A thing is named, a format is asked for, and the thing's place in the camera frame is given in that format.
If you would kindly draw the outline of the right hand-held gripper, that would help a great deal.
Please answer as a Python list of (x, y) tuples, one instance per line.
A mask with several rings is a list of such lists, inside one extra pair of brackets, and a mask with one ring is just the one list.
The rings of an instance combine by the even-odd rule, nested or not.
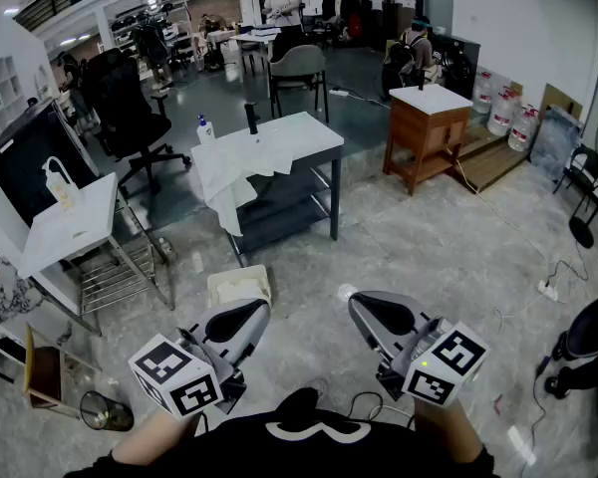
[(410, 296), (358, 291), (348, 311), (369, 347), (393, 356), (382, 359), (376, 379), (394, 400), (407, 394), (447, 408), (489, 354), (489, 345), (466, 324), (429, 320)]

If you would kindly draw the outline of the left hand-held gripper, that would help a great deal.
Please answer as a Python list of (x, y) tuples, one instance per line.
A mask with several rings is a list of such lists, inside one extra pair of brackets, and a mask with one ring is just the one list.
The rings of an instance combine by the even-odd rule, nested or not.
[(210, 406), (228, 413), (246, 389), (239, 365), (253, 354), (270, 315), (260, 298), (220, 305), (173, 341), (154, 336), (129, 366), (146, 395), (176, 419)]

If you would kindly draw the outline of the beige plastic basket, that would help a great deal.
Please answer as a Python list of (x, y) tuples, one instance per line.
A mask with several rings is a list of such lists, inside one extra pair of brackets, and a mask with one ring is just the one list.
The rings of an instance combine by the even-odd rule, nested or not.
[(218, 302), (217, 295), (214, 293), (214, 289), (218, 284), (222, 282), (236, 283), (241, 279), (257, 279), (270, 295), (270, 302), (268, 304), (272, 305), (272, 293), (267, 270), (264, 265), (258, 264), (209, 275), (207, 278), (207, 306), (213, 308), (222, 305)]

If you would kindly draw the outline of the steel rack stand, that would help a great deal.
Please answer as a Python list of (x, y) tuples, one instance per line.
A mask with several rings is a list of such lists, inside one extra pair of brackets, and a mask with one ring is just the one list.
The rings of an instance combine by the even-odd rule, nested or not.
[(120, 188), (115, 195), (114, 213), (127, 217), (139, 236), (130, 244), (123, 245), (109, 235), (98, 247), (99, 254), (105, 258), (99, 267), (85, 270), (71, 262), (71, 268), (77, 274), (77, 309), (73, 311), (61, 304), (56, 305), (70, 321), (96, 336), (102, 331), (89, 323), (86, 315), (93, 315), (139, 294), (148, 292), (169, 310), (175, 309), (172, 287), (162, 288), (157, 281), (158, 268), (163, 268), (165, 279), (170, 280), (169, 258), (157, 239), (143, 227)]

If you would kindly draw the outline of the person's black printed T-shirt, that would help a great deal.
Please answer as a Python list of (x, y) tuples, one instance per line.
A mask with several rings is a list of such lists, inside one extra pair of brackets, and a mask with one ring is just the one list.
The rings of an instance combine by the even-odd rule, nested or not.
[(455, 463), (397, 424), (318, 410), (312, 420), (277, 412), (235, 417), (187, 436), (147, 466), (114, 454), (63, 478), (498, 478), (487, 451)]

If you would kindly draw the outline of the black mesh waste bin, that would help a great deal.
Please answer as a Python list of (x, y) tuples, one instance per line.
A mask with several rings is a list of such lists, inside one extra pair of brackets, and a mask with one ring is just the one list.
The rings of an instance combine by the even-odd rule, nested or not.
[(135, 424), (134, 415), (127, 405), (94, 390), (82, 396), (79, 411), (82, 420), (93, 430), (127, 432)]

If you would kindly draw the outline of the wooden slatted platform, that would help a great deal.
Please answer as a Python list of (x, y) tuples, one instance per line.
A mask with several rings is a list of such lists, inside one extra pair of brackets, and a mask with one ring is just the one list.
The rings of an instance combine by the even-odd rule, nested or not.
[(467, 189), (483, 192), (528, 157), (512, 149), (506, 136), (496, 136), (483, 125), (466, 130), (452, 177)]

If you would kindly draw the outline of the wooden vanity with white top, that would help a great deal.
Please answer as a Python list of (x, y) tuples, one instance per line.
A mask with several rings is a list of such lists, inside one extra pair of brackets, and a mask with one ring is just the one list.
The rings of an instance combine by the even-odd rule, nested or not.
[(472, 101), (438, 84), (391, 89), (383, 171), (413, 194), (421, 182), (457, 166)]

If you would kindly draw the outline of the clear pump bottle orange label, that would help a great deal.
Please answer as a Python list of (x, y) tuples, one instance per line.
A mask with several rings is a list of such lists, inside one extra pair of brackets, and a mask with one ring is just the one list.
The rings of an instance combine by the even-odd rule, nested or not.
[(77, 185), (66, 180), (64, 175), (55, 172), (53, 193), (64, 211), (75, 211), (80, 203), (80, 190)]

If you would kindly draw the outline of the large clear water jug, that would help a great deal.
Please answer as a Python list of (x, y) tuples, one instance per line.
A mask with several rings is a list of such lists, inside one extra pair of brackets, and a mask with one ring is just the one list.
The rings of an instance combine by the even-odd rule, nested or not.
[(514, 117), (507, 143), (517, 152), (528, 152), (538, 124), (538, 109), (522, 107)]
[(491, 105), (487, 130), (495, 136), (507, 136), (520, 106), (521, 94), (510, 87), (503, 87)]
[(473, 92), (472, 92), (472, 108), (475, 112), (487, 115), (490, 112), (493, 95), (493, 84), (491, 80), (491, 73), (482, 71), (476, 75)]

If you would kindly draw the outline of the black office chair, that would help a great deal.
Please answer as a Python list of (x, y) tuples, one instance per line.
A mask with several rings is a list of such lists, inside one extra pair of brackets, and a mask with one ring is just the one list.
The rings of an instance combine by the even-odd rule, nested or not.
[(154, 144), (171, 129), (165, 115), (165, 96), (153, 96), (158, 111), (154, 112), (142, 91), (139, 68), (135, 58), (118, 48), (105, 51), (87, 63), (82, 89), (101, 123), (101, 138), (107, 153), (117, 161), (127, 159), (130, 170), (119, 181), (123, 195), (126, 183), (140, 171), (147, 174), (149, 189), (159, 192), (152, 166), (159, 162), (179, 159), (189, 168), (191, 159), (175, 153), (164, 143)]

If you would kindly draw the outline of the black metal chair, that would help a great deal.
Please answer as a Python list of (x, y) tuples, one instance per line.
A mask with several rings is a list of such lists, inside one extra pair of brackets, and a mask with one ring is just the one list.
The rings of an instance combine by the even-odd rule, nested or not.
[(554, 193), (565, 179), (569, 180), (566, 188), (575, 185), (581, 191), (586, 209), (591, 201), (598, 204), (598, 152), (584, 144), (576, 147), (564, 165)]

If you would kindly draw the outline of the black machine cabinet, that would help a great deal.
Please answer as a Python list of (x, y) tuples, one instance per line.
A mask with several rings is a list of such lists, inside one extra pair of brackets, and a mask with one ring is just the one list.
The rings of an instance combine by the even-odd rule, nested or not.
[(480, 44), (452, 35), (432, 34), (435, 53), (441, 55), (443, 85), (470, 100), (476, 76)]

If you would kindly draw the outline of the brown cardboard sheet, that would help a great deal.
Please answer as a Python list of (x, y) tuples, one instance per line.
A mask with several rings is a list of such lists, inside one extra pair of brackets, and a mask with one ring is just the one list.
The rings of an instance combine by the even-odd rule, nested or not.
[(575, 119), (581, 120), (583, 107), (559, 89), (546, 84), (539, 110), (539, 119), (543, 120), (547, 110), (553, 106), (560, 107)]

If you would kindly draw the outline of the clothes rack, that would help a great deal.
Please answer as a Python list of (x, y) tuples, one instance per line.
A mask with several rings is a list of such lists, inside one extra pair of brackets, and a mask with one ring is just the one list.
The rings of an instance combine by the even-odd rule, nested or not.
[(362, 38), (360, 0), (322, 0), (320, 24), (326, 40), (333, 45), (359, 43)]

